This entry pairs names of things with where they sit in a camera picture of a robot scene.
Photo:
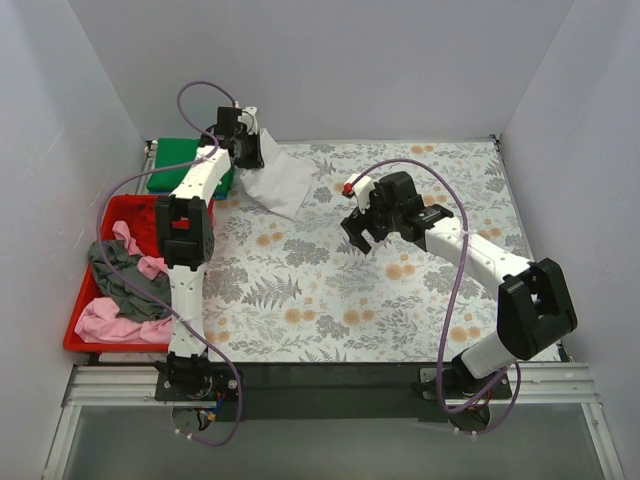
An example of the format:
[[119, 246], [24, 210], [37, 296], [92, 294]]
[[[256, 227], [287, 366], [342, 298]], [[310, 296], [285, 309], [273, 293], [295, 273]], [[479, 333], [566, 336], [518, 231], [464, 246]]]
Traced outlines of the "red plastic bin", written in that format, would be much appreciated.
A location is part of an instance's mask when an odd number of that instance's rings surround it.
[[[106, 208], [106, 212], [104, 214], [104, 218], [101, 224], [101, 244], [103, 241], [108, 240], [116, 240], [115, 235], [112, 232], [112, 227], [117, 219], [117, 201], [115, 200], [117, 196], [113, 197]], [[96, 282], [94, 281], [92, 271], [88, 261], [88, 253], [87, 253], [87, 269], [82, 281], [79, 293], [77, 295], [76, 303], [71, 314], [71, 318], [69, 321], [69, 325], [67, 327], [67, 331], [64, 336], [63, 345], [69, 351], [74, 352], [94, 352], [94, 353], [106, 353], [106, 352], [165, 352], [169, 348], [168, 344], [159, 344], [159, 345], [144, 345], [144, 344], [99, 344], [99, 343], [84, 343], [77, 335], [75, 335], [72, 331], [75, 326], [76, 321], [78, 320], [80, 312], [83, 308], [93, 299], [98, 297], [107, 297], [104, 296]]]

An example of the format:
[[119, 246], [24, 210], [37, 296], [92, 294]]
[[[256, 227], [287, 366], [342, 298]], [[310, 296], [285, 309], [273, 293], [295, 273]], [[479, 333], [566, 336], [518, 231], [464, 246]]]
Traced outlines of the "floral table cloth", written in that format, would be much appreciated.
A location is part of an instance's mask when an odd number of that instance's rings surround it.
[[[391, 235], [368, 254], [350, 245], [341, 194], [352, 174], [404, 170], [426, 204], [465, 209], [471, 229], [527, 255], [528, 245], [495, 144], [314, 143], [286, 152], [316, 169], [293, 220], [235, 186], [214, 208], [215, 251], [204, 283], [204, 330], [240, 362], [423, 362], [440, 342], [453, 357], [489, 334], [496, 306], [463, 279], [450, 316], [456, 270]], [[442, 323], [450, 320], [450, 327]]]

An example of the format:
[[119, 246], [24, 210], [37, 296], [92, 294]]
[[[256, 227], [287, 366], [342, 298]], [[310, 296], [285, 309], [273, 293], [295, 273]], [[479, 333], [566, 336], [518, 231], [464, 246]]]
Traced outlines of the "pink t shirt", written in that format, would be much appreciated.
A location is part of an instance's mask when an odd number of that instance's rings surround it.
[[[134, 259], [134, 272], [146, 280], [167, 280], [167, 266], [160, 257], [144, 255], [123, 220], [112, 227], [116, 241], [121, 241], [126, 253]], [[136, 322], [118, 315], [118, 305], [111, 297], [91, 300], [80, 312], [72, 331], [84, 343], [99, 344], [168, 344], [172, 336], [170, 317]]]

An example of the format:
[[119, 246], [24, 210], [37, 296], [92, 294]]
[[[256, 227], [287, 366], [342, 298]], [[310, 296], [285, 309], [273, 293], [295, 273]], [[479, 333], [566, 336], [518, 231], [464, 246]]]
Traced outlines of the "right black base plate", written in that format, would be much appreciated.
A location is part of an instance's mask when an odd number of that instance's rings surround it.
[[[438, 398], [436, 375], [437, 369], [435, 367], [421, 368], [418, 373], [418, 381], [411, 384], [412, 390], [426, 400], [436, 400]], [[482, 390], [493, 377], [494, 374], [491, 374], [482, 379], [475, 379], [472, 376], [460, 375], [453, 368], [444, 368], [442, 371], [443, 398], [445, 400], [469, 400]], [[507, 400], [512, 397], [511, 385], [506, 374], [503, 374], [484, 395], [484, 397], [487, 396], [498, 400]]]

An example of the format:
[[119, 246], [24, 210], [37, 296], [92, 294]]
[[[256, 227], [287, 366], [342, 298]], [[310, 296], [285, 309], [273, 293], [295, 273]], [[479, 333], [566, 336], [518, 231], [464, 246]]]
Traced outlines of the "aluminium rail frame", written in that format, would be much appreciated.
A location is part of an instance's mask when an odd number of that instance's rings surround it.
[[620, 479], [589, 369], [525, 363], [469, 437], [413, 387], [420, 364], [247, 364], [235, 406], [195, 440], [195, 404], [149, 365], [73, 370], [48, 479]]

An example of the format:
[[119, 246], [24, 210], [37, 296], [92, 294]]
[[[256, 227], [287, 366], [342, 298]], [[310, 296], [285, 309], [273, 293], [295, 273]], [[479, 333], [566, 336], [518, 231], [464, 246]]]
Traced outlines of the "grey t shirt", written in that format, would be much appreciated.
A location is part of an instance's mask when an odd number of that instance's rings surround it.
[[170, 315], [170, 281], [161, 259], [130, 253], [124, 240], [94, 242], [88, 261], [100, 292], [118, 306], [117, 315], [137, 323]]

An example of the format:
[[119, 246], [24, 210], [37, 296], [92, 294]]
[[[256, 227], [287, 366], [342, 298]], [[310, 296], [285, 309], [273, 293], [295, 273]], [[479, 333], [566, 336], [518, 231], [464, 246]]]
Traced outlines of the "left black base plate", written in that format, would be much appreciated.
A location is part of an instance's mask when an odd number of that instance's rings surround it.
[[238, 399], [241, 384], [230, 369], [214, 368], [198, 374], [194, 379], [158, 374], [154, 399], [158, 401], [213, 402], [224, 398], [232, 402]]

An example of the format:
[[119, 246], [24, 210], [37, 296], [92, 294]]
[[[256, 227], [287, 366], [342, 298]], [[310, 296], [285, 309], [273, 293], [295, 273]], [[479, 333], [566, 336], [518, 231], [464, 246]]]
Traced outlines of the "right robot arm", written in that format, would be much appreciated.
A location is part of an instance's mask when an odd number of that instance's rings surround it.
[[475, 397], [496, 372], [518, 360], [529, 360], [573, 332], [577, 316], [563, 271], [545, 258], [529, 260], [470, 232], [447, 208], [425, 205], [412, 177], [396, 172], [373, 180], [351, 175], [343, 194], [356, 208], [341, 226], [362, 253], [389, 234], [444, 259], [481, 284], [497, 302], [495, 330], [456, 355], [441, 373], [449, 394]]

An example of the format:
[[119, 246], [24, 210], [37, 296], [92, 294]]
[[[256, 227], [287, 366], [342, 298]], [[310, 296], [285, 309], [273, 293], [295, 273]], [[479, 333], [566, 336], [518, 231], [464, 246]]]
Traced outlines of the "red t shirt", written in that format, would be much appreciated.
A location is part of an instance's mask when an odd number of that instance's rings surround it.
[[159, 257], [156, 231], [156, 195], [120, 195], [117, 201], [117, 219], [129, 227], [131, 236], [140, 250], [153, 257]]

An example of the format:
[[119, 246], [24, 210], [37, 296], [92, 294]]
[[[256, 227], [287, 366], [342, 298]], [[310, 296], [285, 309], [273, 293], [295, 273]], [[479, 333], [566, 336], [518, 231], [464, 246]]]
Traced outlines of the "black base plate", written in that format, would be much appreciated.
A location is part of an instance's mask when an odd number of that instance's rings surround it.
[[[435, 367], [421, 368], [418, 373], [418, 381], [411, 384], [412, 390], [426, 400], [436, 400], [438, 398], [436, 375], [437, 369]], [[493, 377], [494, 374], [491, 374], [482, 379], [475, 379], [472, 376], [460, 375], [453, 368], [444, 368], [442, 371], [443, 398], [445, 400], [469, 400], [482, 390]], [[503, 374], [484, 395], [484, 397], [487, 396], [498, 400], [507, 400], [512, 397], [511, 385], [506, 374]]]
[[230, 369], [214, 368], [198, 374], [194, 379], [158, 374], [154, 399], [158, 401], [213, 402], [224, 398], [232, 402], [238, 399], [241, 384]]

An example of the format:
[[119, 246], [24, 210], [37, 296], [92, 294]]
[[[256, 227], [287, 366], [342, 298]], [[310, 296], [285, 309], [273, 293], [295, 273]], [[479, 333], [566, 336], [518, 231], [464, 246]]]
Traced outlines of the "white t shirt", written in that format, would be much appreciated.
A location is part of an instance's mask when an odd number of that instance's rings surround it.
[[294, 220], [313, 184], [315, 165], [285, 152], [266, 128], [259, 132], [264, 167], [240, 170], [245, 193], [273, 214]]

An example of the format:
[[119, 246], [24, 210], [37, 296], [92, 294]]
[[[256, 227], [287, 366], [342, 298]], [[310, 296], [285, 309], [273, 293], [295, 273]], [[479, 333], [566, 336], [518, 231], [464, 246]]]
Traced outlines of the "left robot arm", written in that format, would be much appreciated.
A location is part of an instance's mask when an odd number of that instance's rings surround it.
[[168, 268], [173, 314], [165, 372], [170, 384], [193, 400], [205, 398], [213, 386], [202, 341], [203, 281], [215, 244], [209, 202], [229, 170], [263, 166], [257, 109], [220, 107], [216, 123], [199, 141], [194, 164], [156, 201], [158, 248]]

